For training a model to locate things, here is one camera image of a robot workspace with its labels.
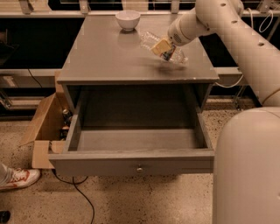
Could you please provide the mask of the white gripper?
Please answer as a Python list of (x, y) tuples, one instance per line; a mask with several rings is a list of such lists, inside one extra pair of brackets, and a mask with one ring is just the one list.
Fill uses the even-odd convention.
[[(169, 40), (176, 46), (184, 46), (191, 42), (181, 31), (178, 18), (171, 23), (167, 35)], [(169, 40), (166, 38), (160, 39), (151, 48), (151, 51), (156, 55), (170, 54), (172, 52), (172, 43)]]

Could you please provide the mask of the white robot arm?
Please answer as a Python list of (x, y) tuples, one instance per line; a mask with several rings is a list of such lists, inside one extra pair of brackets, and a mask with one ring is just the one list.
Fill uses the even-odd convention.
[(213, 224), (280, 224), (280, 51), (242, 18), (241, 0), (195, 0), (152, 51), (216, 34), (241, 70), (258, 107), (222, 129), (213, 164)]

